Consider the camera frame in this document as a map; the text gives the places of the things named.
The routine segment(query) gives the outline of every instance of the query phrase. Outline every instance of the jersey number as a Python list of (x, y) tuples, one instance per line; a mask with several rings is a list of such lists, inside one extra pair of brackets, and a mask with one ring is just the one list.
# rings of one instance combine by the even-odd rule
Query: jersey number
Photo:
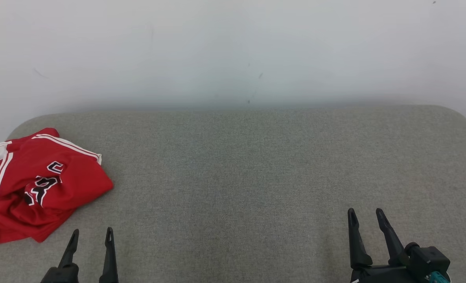
[(56, 183), (58, 183), (58, 180), (56, 178), (38, 179), (35, 182), (36, 187), (30, 190), (30, 193), (32, 193), (32, 195), (28, 192), (25, 192), (25, 202), (29, 206), (33, 206), (36, 202), (42, 206), (42, 201), (44, 200), (44, 197), (46, 196), (46, 193), (48, 192), (49, 188), (54, 186)]

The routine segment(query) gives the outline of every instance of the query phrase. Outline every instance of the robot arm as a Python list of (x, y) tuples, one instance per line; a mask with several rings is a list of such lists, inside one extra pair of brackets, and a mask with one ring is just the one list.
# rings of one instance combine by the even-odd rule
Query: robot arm
[[(41, 283), (79, 283), (77, 278), (79, 267), (72, 262), (74, 253), (77, 250), (78, 240), (79, 229), (76, 229), (70, 238), (60, 264), (58, 267), (51, 267)], [(107, 228), (105, 247), (107, 250), (105, 251), (105, 261), (103, 262), (103, 274), (100, 276), (99, 283), (119, 283), (116, 250), (114, 248), (114, 233), (111, 227)]]
[(421, 248), (416, 243), (402, 247), (385, 213), (377, 208), (376, 217), (389, 249), (388, 265), (373, 265), (359, 232), (353, 208), (348, 210), (351, 283), (450, 283), (450, 260), (436, 247)]

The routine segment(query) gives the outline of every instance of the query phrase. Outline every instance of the gray table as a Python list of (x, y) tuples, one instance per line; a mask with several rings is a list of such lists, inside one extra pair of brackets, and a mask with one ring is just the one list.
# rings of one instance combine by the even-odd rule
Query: gray table
[(380, 207), (466, 282), (466, 119), (447, 108), (57, 114), (10, 137), (44, 127), (102, 153), (114, 189), (42, 244), (0, 245), (0, 283), (40, 282), (75, 228), (79, 279), (98, 282), (107, 226), (121, 283), (348, 282), (350, 207), (375, 263)]

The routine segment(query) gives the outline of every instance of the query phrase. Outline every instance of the teal connector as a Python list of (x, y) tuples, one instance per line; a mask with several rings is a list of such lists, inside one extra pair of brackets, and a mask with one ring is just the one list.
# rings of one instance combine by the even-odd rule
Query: teal connector
[(446, 280), (443, 274), (440, 274), (439, 272), (432, 272), (430, 274), (429, 283), (450, 283), (450, 282)]

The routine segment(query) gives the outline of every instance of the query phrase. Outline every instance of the wall mark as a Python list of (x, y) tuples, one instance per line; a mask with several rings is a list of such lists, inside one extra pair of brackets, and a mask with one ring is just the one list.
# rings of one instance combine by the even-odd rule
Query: wall mark
[(46, 77), (45, 75), (41, 74), (36, 68), (33, 68), (33, 71), (37, 74), (43, 77), (44, 79), (49, 79), (49, 77)]

